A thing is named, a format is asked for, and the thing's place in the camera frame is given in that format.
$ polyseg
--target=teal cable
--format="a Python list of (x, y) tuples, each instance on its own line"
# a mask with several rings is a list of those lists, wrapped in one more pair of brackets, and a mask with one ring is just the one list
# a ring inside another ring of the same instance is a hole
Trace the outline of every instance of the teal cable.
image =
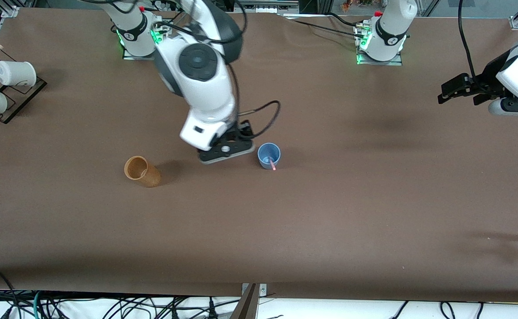
[(40, 291), (37, 292), (37, 294), (35, 295), (35, 299), (33, 299), (33, 313), (35, 314), (35, 319), (39, 319), (39, 313), (37, 312), (37, 303), (39, 302), (39, 293), (40, 293)]

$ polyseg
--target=brown table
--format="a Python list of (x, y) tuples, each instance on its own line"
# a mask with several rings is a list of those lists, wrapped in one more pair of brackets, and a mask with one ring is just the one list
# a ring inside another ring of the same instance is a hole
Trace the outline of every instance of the brown table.
[[(356, 65), (351, 39), (249, 15), (241, 108), (283, 103), (256, 141), (281, 147), (276, 172), (254, 154), (201, 165), (178, 137), (184, 99), (152, 62), (121, 60), (110, 26), (22, 9), (0, 33), (48, 82), (0, 123), (0, 270), (16, 288), (518, 301), (518, 117), (437, 104), (468, 71), (455, 19), (416, 19), (404, 65), (379, 67)], [(502, 19), (464, 27), (478, 72), (518, 39)], [(133, 155), (167, 183), (127, 180)]]

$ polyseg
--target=white floor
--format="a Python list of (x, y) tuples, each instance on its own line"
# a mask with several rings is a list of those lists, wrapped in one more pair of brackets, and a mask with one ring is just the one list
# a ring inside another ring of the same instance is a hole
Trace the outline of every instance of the white floor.
[[(236, 297), (214, 298), (215, 303), (235, 300)], [(171, 298), (154, 298), (157, 305), (166, 305)], [(192, 297), (183, 302), (180, 307), (208, 307), (207, 297)], [(95, 301), (68, 301), (61, 303), (59, 308), (69, 319), (102, 319), (103, 315), (115, 300), (101, 299)], [(314, 300), (314, 299), (273, 299), (262, 298), (259, 302), (257, 319), (272, 319), (282, 315), (281, 319), (391, 319), (397, 313), (402, 301), (364, 301), (364, 300)], [(236, 303), (218, 307), (217, 313), (233, 311)], [(475, 319), (479, 309), (478, 303), (451, 303), (456, 319)], [(0, 317), (9, 308), (8, 303), (0, 302)], [(144, 307), (154, 318), (154, 309)], [(188, 319), (198, 311), (178, 311), (180, 319)], [(24, 312), (25, 319), (34, 319)], [(127, 319), (147, 319), (147, 311), (132, 311)], [(518, 319), (518, 305), (486, 303), (480, 319)], [(17, 311), (13, 310), (10, 319), (18, 319)], [(405, 307), (399, 319), (443, 319), (439, 303), (411, 301)]]

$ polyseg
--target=wooden cup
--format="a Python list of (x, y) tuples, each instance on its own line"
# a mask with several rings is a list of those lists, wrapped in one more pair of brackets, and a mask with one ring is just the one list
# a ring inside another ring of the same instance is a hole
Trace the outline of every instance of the wooden cup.
[(160, 183), (160, 172), (142, 156), (134, 156), (125, 162), (125, 176), (141, 186), (155, 187)]

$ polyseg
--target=blue cup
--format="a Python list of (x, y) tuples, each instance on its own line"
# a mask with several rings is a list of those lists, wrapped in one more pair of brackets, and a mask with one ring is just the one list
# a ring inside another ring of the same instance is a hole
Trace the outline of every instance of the blue cup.
[(259, 147), (257, 157), (259, 158), (261, 166), (266, 170), (270, 170), (273, 169), (271, 167), (271, 161), (273, 161), (275, 166), (279, 163), (279, 159), (281, 159), (281, 150), (276, 144), (265, 143)]

